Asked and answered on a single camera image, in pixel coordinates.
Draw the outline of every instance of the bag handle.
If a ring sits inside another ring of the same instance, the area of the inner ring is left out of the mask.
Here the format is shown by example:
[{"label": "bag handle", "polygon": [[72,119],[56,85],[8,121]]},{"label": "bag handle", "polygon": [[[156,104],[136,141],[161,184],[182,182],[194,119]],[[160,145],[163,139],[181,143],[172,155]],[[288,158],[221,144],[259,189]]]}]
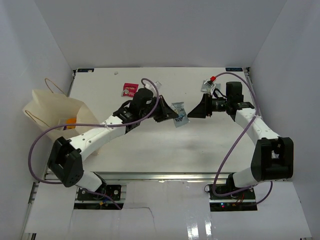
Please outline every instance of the bag handle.
[{"label": "bag handle", "polygon": [[44,79],[44,82],[45,82],[46,86],[48,87],[48,89],[49,89],[53,94],[54,94],[54,91],[51,90],[51,88],[49,87],[47,81],[51,82],[57,89],[60,90],[60,92],[62,92],[66,97],[68,97],[67,94],[65,94],[65,92],[62,91],[60,87],[58,87],[53,81],[51,81],[49,78],[46,77],[46,78]]},{"label": "bag handle", "polygon": [[38,117],[36,117],[35,115],[33,115],[30,111],[24,110],[24,112],[25,112],[33,121],[35,121],[36,123],[37,123],[37,121],[36,121],[35,119],[39,120],[40,122],[42,122],[42,123],[44,123],[45,125],[47,125],[48,128],[50,128],[50,126],[49,126],[48,124],[46,124],[46,123],[45,123],[44,121],[42,121],[40,118],[38,118]]}]

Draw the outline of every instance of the robotic arm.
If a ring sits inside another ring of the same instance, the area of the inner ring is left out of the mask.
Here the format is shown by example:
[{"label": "robotic arm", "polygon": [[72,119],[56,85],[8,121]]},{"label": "robotic arm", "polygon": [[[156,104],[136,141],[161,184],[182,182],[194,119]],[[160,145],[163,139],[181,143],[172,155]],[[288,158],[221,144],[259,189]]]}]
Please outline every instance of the robotic arm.
[{"label": "robotic arm", "polygon": [[[93,128],[70,139],[58,138],[53,144],[48,167],[67,188],[76,185],[92,192],[105,194],[107,184],[98,174],[84,171],[83,161],[112,139],[125,135],[138,127],[140,122],[128,123],[140,120],[151,112],[157,103],[157,98],[153,95],[151,90],[140,88],[132,100],[123,103],[102,123],[106,127]],[[157,123],[177,117],[178,114],[168,106],[162,95],[159,96],[158,104],[149,116]],[[112,125],[121,124],[128,125],[112,127]]]},{"label": "robotic arm", "polygon": [[[244,102],[241,82],[227,82],[225,97],[218,97],[215,91],[213,95],[215,98],[204,93],[200,104],[187,115],[188,118],[206,118],[211,117],[212,112],[226,112],[245,129],[255,117],[254,106]],[[264,181],[289,179],[293,175],[294,144],[289,137],[280,137],[260,117],[254,119],[246,133],[255,144],[251,165],[230,174],[226,185],[217,187],[219,194]]]}]

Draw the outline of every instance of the white wall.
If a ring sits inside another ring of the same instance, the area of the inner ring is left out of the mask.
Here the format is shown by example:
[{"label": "white wall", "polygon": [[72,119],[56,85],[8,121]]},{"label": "white wall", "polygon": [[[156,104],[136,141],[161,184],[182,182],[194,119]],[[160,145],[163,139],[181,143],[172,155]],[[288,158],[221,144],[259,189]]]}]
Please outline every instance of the white wall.
[{"label": "white wall", "polygon": [[70,66],[251,66],[286,0],[35,0]]},{"label": "white wall", "polygon": [[315,239],[320,239],[319,26],[319,0],[288,0],[252,65],[265,121],[294,141],[293,183]]},{"label": "white wall", "polygon": [[[29,147],[40,133],[22,113],[32,89],[46,88],[44,78],[67,90],[72,71],[33,0],[0,0],[0,238],[19,238],[33,179]],[[41,141],[33,156],[38,174],[50,142]]]}]

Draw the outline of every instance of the red snack bag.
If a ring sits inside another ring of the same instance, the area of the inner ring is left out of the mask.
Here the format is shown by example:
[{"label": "red snack bag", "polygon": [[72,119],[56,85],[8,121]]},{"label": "red snack bag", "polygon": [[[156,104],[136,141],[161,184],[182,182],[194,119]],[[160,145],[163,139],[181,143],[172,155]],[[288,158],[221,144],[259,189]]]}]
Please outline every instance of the red snack bag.
[{"label": "red snack bag", "polygon": [[133,98],[135,93],[138,90],[139,84],[134,84],[134,83],[125,83],[123,85],[123,91],[121,93],[121,96],[128,96]]}]

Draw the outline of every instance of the beige bag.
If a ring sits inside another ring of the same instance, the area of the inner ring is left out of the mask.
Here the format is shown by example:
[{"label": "beige bag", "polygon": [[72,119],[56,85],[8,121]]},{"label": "beige bag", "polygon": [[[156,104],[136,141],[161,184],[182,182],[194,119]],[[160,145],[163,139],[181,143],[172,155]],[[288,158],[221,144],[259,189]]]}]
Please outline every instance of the beige bag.
[{"label": "beige bag", "polygon": [[[65,94],[54,93],[51,89],[34,89],[32,97],[33,100],[23,108],[23,112],[42,131],[59,124],[65,124],[66,120],[71,118],[76,118],[77,124],[99,124],[83,101],[67,97]],[[83,134],[91,128],[86,126],[76,126],[73,129],[66,130],[57,128],[46,135],[54,142],[59,137],[69,139]]]}]

